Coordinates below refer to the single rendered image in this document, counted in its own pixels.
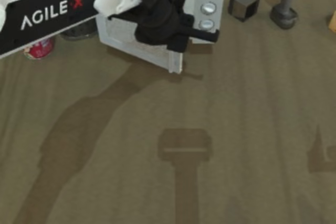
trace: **gray cube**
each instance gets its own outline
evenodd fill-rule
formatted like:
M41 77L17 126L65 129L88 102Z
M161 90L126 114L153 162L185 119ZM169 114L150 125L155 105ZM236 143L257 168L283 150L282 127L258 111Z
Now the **gray cube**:
M260 0L230 0L228 12L240 20L245 22L258 11Z

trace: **soda can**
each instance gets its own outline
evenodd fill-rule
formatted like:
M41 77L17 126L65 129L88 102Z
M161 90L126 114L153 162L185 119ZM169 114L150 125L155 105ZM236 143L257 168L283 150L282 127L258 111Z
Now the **soda can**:
M44 39L27 47L24 55L30 60L41 60L51 54L55 47L55 37Z

